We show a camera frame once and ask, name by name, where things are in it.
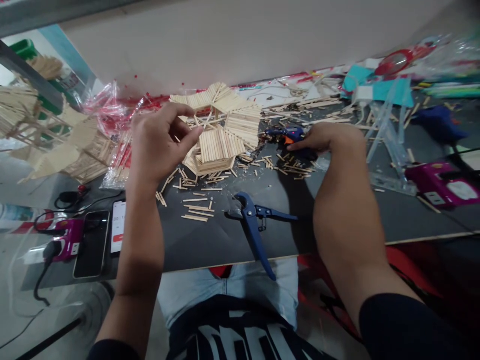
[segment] person's right hand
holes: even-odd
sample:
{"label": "person's right hand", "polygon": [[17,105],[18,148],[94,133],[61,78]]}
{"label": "person's right hand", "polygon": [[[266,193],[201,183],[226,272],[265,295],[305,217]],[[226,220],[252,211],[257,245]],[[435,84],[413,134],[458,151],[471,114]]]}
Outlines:
{"label": "person's right hand", "polygon": [[365,149],[363,133],[352,125],[338,123],[318,123],[306,134],[303,141],[296,142],[287,150],[296,151],[310,148],[319,153],[333,151],[336,147],[362,147]]}

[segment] phone screen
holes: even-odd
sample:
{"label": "phone screen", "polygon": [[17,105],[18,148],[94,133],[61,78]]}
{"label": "phone screen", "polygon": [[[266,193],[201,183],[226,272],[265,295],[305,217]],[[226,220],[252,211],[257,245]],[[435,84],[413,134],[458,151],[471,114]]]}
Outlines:
{"label": "phone screen", "polygon": [[85,216],[83,240],[73,270],[75,279],[94,278],[102,274],[109,223],[108,210],[89,212]]}

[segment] lap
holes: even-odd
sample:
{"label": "lap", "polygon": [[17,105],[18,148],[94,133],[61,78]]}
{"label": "lap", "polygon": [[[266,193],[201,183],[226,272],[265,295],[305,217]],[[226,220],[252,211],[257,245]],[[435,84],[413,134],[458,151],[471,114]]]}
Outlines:
{"label": "lap", "polygon": [[296,329],[297,258],[272,260],[270,264],[277,281],[268,277],[258,261],[234,265],[228,279],[220,279],[208,269],[163,274],[157,298],[167,328],[195,305],[215,295],[228,295],[249,299],[275,310]]}

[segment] teal paper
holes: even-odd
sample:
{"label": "teal paper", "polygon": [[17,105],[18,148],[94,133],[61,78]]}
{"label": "teal paper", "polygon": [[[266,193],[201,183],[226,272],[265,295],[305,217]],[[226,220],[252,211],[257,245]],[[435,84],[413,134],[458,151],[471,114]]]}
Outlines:
{"label": "teal paper", "polygon": [[[348,76],[345,78],[345,81],[343,82],[343,89],[346,92],[353,92],[357,88],[357,83],[355,82],[355,79],[357,79],[358,84],[360,86],[362,85],[371,85],[373,86],[373,100],[374,101],[387,101],[387,97],[389,95],[389,91],[392,88],[394,81],[395,80],[389,80],[389,81],[370,81],[375,79],[375,70],[372,69],[367,69],[366,67],[360,66],[360,65],[353,65],[350,68],[350,71],[348,72]],[[412,97],[412,90],[410,89],[411,81],[409,79],[401,78],[398,79],[396,90],[395,90],[395,97],[393,99],[393,103],[395,105],[400,105],[402,106],[404,104],[404,96],[405,96],[405,91],[408,91],[408,94],[406,95],[405,99],[405,106],[408,108],[412,108],[414,106],[414,98]],[[342,92],[341,95],[342,98],[344,99],[351,99],[352,97],[349,95],[346,95],[344,92]]]}
{"label": "teal paper", "polygon": [[[380,81],[373,84],[373,99],[376,101],[387,101],[389,91],[392,88],[395,80]],[[398,83],[395,89],[395,98],[393,103],[395,105],[402,106],[404,104],[405,91],[408,91],[405,99],[405,106],[407,108],[414,107],[414,98],[412,96],[412,90],[410,89],[410,79],[398,79]]]}
{"label": "teal paper", "polygon": [[[343,82],[343,89],[347,92],[352,92],[357,88],[357,83],[355,82],[355,78],[358,81],[358,84],[363,85],[367,82],[367,79],[374,74],[374,70],[367,69],[366,67],[360,65],[353,65],[348,72],[348,76],[345,78]],[[351,99],[351,96],[342,95],[344,99]]]}

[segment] table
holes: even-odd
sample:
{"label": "table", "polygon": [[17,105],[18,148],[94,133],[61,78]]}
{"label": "table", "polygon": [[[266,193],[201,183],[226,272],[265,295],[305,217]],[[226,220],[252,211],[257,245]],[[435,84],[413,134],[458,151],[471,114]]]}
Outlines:
{"label": "table", "polygon": [[[442,101],[432,100],[430,106],[442,104]],[[461,121],[460,127],[469,132],[469,138],[460,144],[468,148],[478,147],[480,143],[480,121],[477,120],[479,110],[475,101],[455,101],[464,105],[461,112],[455,113]],[[332,108],[323,110],[330,113]],[[315,112],[315,118],[322,118],[322,110]],[[429,135],[419,126],[410,125],[405,133],[405,146],[411,148],[418,162],[428,163],[443,158],[441,146],[432,141]],[[267,145],[260,156],[272,155],[274,163],[277,146]],[[379,146],[374,156],[370,171],[381,171],[384,175],[395,177],[395,171],[390,167],[390,157],[384,146]],[[159,204],[159,212],[165,238],[165,271],[174,272],[188,269],[199,269],[254,261],[254,255],[240,221],[228,219],[224,211],[238,206],[233,195],[244,191],[258,205],[297,215],[309,217],[313,211],[315,195],[322,184],[325,172],[318,170],[305,181],[295,181],[294,176],[285,176],[278,171],[265,167],[251,167],[244,171],[235,169],[238,178],[230,176],[226,181],[212,187],[222,187],[223,191],[205,192],[212,197],[215,217],[207,223],[181,218],[187,213],[182,200],[191,199],[193,191],[183,191],[167,187],[164,193],[168,207]],[[98,190],[102,179],[92,182],[92,192],[89,201],[115,194],[113,190]],[[58,193],[72,191],[77,187],[74,180],[63,180],[58,184]],[[467,229],[425,207],[415,197],[386,191],[375,192],[382,223],[385,229],[388,245],[426,241],[437,237],[460,237]],[[117,199],[106,200],[93,210],[112,210]],[[480,204],[456,208],[450,215],[459,219],[467,228],[480,232]],[[299,254],[316,251],[313,226],[309,221],[288,223],[277,220],[267,220],[267,230],[261,233],[263,245],[270,259],[292,257]],[[104,274],[98,278],[73,279],[75,262],[54,263],[47,272],[40,288],[51,288],[65,285],[86,283],[91,281],[113,280],[118,270],[118,258],[106,256]],[[31,265],[27,270],[22,290],[32,290],[43,269],[42,264]]]}

